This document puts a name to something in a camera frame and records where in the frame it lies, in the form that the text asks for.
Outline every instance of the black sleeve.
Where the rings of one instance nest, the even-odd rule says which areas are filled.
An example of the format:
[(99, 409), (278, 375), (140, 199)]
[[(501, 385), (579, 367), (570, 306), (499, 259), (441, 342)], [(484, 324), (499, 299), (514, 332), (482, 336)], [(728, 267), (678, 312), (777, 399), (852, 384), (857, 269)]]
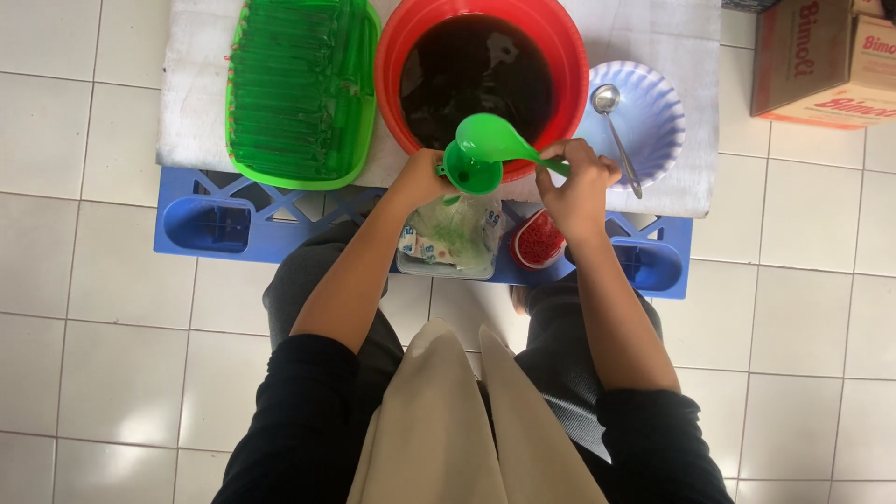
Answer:
[(358, 357), (342, 343), (317, 335), (284, 340), (213, 502), (344, 503), (357, 465), (343, 446), (357, 375)]
[(732, 503), (692, 399), (665, 390), (614, 390), (598, 400), (597, 411), (607, 429), (603, 441), (615, 480), (610, 486), (628, 497), (616, 501)]

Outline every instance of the hand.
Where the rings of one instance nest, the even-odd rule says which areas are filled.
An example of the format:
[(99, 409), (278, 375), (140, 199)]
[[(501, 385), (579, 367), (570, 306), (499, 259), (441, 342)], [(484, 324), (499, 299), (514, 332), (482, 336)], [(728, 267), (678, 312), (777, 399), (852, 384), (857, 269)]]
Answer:
[(570, 243), (606, 236), (607, 188), (622, 177), (619, 165), (595, 154), (581, 138), (552, 143), (541, 152), (543, 160), (556, 156), (565, 157), (570, 164), (570, 176), (562, 186), (554, 187), (546, 168), (538, 167), (535, 176), (541, 201), (554, 224)]
[(458, 190), (451, 182), (435, 174), (435, 167), (442, 164), (443, 155), (444, 152), (432, 149), (417, 151), (410, 156), (386, 194), (395, 198), (408, 213), (438, 196), (457, 194)]

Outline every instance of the person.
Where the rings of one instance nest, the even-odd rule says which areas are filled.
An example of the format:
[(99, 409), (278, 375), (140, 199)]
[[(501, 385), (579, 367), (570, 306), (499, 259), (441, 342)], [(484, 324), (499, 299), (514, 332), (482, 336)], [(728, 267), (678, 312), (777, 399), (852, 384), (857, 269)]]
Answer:
[(411, 156), (360, 227), (335, 225), (280, 265), (263, 295), (268, 374), (214, 502), (732, 502), (659, 317), (604, 231), (619, 168), (583, 140), (542, 152), (571, 166), (560, 187), (544, 169), (536, 183), (576, 270), (517, 296), (526, 350), (480, 329), (476, 381), (434, 320), (405, 354), (377, 306), (405, 219), (454, 192), (441, 156)]

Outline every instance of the dark pants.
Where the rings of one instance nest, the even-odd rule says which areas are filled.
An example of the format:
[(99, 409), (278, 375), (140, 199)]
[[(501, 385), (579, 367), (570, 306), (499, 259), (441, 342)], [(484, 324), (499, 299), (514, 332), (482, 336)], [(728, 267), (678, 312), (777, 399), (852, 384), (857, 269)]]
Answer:
[[(342, 222), (309, 239), (283, 260), (263, 303), (271, 325), (271, 348), (289, 336), (298, 311), (358, 229)], [(656, 310), (638, 293), (650, 321), (662, 337)], [(545, 397), (569, 437), (608, 459), (600, 436), (603, 427), (594, 405), (602, 387), (591, 360), (579, 287), (575, 272), (529, 293), (526, 311), (531, 315), (526, 350), (516, 361)], [(380, 310), (376, 311), (367, 339), (358, 352), (360, 371), (355, 391), (355, 435), (366, 433), (370, 415), (383, 401), (404, 351), (398, 336)]]

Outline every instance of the red plastic basin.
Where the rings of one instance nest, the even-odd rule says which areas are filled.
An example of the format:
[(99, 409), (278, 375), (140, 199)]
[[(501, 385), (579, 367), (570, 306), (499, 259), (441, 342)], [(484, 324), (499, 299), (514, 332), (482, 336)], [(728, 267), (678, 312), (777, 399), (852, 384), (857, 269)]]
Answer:
[[(538, 45), (548, 62), (554, 84), (553, 111), (535, 148), (573, 136), (588, 99), (588, 58), (582, 35), (556, 0), (404, 0), (383, 28), (374, 64), (380, 113), (404, 152), (412, 154), (421, 147), (401, 111), (401, 70), (408, 53), (434, 25), (468, 13), (488, 14), (516, 25)], [(529, 161), (507, 163), (502, 183), (534, 170)]]

